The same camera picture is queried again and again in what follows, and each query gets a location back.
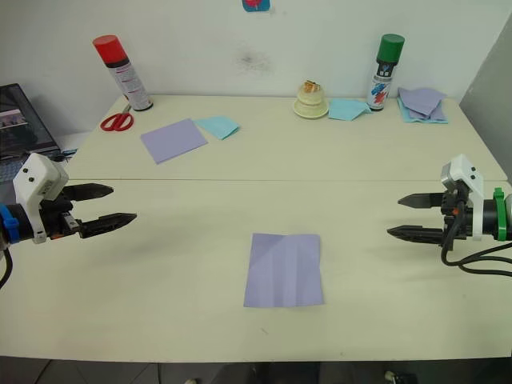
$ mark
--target laptop screen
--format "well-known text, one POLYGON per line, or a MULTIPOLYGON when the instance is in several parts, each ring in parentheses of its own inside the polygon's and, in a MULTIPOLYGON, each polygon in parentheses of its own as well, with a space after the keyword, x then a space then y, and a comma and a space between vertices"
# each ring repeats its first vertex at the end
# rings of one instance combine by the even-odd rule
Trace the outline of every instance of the laptop screen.
POLYGON ((0 86, 0 159, 58 150, 19 84, 0 86))

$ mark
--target spray can label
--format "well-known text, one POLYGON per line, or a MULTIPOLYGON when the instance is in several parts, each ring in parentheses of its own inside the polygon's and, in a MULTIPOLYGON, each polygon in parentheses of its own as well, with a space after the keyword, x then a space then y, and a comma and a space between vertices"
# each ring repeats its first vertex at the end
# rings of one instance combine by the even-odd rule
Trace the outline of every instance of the spray can label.
POLYGON ((128 62, 117 68, 109 68, 109 72, 134 110, 145 110, 152 105, 150 97, 131 63, 128 62))
POLYGON ((375 75, 371 79, 370 89, 366 96, 366 103, 372 110, 384 108, 384 101, 387 98, 393 80, 393 69, 396 63, 377 62, 375 75))

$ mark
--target green ring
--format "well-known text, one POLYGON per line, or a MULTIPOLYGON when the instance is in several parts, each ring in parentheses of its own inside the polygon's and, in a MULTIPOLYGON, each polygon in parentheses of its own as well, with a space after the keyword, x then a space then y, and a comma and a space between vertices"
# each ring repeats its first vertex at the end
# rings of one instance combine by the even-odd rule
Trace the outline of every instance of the green ring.
POLYGON ((496 210, 498 211, 498 241, 506 240, 506 208, 505 194, 501 188, 494 188, 493 198, 496 201, 496 210))

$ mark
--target green cap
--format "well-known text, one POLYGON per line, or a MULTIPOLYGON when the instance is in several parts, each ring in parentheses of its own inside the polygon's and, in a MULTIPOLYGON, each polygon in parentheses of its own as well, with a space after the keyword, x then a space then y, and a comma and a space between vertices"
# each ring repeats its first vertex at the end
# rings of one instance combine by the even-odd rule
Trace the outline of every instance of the green cap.
POLYGON ((384 34, 378 48, 377 59, 383 62, 398 62, 405 39, 399 34, 384 34))

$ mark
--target floor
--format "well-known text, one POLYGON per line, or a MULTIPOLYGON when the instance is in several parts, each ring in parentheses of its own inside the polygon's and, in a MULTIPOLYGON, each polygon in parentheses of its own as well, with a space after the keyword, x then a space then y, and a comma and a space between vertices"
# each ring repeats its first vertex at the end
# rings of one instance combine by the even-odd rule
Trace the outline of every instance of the floor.
MULTIPOLYGON (((299 379, 301 368, 298 364, 275 365, 271 369, 275 375, 294 371, 295 377, 291 380, 275 379, 270 381, 272 384, 385 384, 383 373, 386 370, 414 373, 419 384, 512 383, 512 361, 508 358, 443 362, 323 362, 318 365, 318 381, 306 380, 304 375, 299 379)), ((224 366, 219 363, 161 364, 162 381, 158 383, 157 364, 154 363, 53 360, 49 364, 49 360, 44 359, 0 357, 0 384, 183 384, 188 378, 200 378, 201 384, 210 384, 224 366)), ((239 379, 227 379, 215 384, 244 383, 239 379)))

